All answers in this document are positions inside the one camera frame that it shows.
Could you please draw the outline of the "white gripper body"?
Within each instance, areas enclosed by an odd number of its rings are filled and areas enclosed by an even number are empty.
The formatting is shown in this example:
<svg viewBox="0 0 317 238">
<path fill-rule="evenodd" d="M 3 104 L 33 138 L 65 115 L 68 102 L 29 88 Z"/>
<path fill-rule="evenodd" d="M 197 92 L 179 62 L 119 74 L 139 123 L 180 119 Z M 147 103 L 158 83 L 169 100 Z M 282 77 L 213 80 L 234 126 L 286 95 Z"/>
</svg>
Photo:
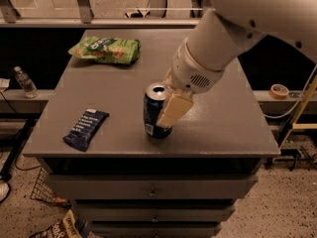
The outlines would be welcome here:
<svg viewBox="0 0 317 238">
<path fill-rule="evenodd" d="M 200 94 L 209 91 L 223 76 L 223 70 L 209 70 L 191 55 L 184 39 L 174 53 L 167 71 L 167 84 L 173 89 Z"/>
</svg>

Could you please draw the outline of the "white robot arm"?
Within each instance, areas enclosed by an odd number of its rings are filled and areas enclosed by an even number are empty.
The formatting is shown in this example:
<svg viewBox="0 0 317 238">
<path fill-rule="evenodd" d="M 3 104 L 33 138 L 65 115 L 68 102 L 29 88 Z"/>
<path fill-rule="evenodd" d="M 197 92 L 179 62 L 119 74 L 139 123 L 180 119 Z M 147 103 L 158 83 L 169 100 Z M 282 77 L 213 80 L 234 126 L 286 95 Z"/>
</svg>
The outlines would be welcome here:
<svg viewBox="0 0 317 238">
<path fill-rule="evenodd" d="M 172 94 L 157 125 L 173 126 L 224 69 L 262 37 L 274 36 L 317 59 L 317 0 L 210 0 L 199 23 L 174 54 L 164 83 Z"/>
</svg>

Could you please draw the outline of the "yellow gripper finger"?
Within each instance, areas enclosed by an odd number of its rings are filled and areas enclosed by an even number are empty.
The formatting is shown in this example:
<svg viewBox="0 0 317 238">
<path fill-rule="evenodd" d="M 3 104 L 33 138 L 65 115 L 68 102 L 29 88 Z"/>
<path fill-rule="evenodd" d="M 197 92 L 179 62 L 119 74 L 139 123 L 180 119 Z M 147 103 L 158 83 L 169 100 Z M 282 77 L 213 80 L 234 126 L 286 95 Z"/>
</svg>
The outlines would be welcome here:
<svg viewBox="0 0 317 238">
<path fill-rule="evenodd" d="M 164 80 L 162 81 L 163 84 L 167 85 L 168 87 L 172 86 L 172 73 L 171 69 L 169 69 L 164 77 Z"/>
<path fill-rule="evenodd" d="M 167 101 L 163 103 L 159 112 L 157 125 L 163 128 L 172 127 L 193 106 L 192 94 L 190 92 L 175 91 Z"/>
</svg>

